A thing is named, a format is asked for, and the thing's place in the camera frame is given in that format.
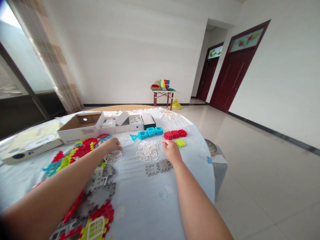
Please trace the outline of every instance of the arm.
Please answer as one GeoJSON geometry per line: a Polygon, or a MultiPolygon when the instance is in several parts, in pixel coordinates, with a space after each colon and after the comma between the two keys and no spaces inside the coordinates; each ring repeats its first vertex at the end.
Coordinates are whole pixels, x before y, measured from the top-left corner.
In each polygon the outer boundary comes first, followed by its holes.
{"type": "Polygon", "coordinates": [[[110,138],[78,161],[46,179],[1,215],[16,239],[48,239],[109,152],[122,150],[110,138]]]}
{"type": "Polygon", "coordinates": [[[177,144],[164,140],[162,146],[176,173],[180,211],[187,238],[232,240],[233,237],[217,209],[182,161],[177,144]]]}

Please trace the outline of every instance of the yellow plastic bag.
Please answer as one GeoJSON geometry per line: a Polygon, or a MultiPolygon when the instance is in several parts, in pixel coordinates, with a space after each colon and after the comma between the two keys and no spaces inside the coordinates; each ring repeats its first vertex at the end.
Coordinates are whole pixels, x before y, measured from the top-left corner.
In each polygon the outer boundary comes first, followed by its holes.
{"type": "Polygon", "coordinates": [[[178,103],[178,99],[175,99],[172,103],[172,109],[178,110],[183,109],[183,107],[178,103]]]}

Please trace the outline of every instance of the sheer curtain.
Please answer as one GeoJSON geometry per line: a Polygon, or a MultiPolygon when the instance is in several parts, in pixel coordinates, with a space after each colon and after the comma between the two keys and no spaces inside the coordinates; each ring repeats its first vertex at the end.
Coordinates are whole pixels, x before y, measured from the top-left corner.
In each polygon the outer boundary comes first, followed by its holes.
{"type": "Polygon", "coordinates": [[[67,113],[83,108],[77,86],[49,23],[42,0],[7,0],[34,51],[44,65],[67,113]]]}

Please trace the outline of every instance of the wooden door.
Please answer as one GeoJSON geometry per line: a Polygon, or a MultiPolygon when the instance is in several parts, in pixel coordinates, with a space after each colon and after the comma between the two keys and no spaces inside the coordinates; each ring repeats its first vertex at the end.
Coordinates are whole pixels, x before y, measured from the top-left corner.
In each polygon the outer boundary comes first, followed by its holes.
{"type": "Polygon", "coordinates": [[[225,66],[221,73],[212,107],[223,112],[228,112],[231,103],[236,96],[238,88],[250,65],[254,49],[235,52],[228,55],[225,66]]]}
{"type": "Polygon", "coordinates": [[[209,60],[206,66],[206,72],[203,78],[203,81],[200,86],[200,94],[199,94],[199,99],[201,101],[206,101],[209,88],[212,82],[212,78],[214,75],[214,72],[216,71],[216,67],[218,64],[219,57],[213,58],[212,60],[209,60]]]}

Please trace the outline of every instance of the cardboard box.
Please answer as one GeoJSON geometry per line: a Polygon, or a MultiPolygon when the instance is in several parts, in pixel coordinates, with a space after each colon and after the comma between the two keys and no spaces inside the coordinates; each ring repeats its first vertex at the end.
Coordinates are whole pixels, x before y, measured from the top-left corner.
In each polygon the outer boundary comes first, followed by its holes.
{"type": "Polygon", "coordinates": [[[64,144],[95,138],[100,135],[103,122],[103,112],[77,114],[58,130],[58,134],[64,144]]]}
{"type": "Polygon", "coordinates": [[[126,111],[123,111],[118,117],[116,116],[106,117],[104,119],[104,122],[107,121],[108,119],[114,119],[115,120],[114,125],[107,128],[100,128],[99,134],[106,134],[106,133],[112,134],[112,133],[136,131],[136,130],[143,130],[144,128],[143,120],[139,114],[129,115],[126,111]]]}
{"type": "Polygon", "coordinates": [[[156,127],[156,122],[154,121],[151,113],[142,113],[142,120],[144,124],[144,130],[149,127],[156,127]]]}
{"type": "Polygon", "coordinates": [[[18,133],[4,153],[2,161],[11,165],[62,145],[57,134],[60,127],[61,123],[56,121],[18,133]]]}

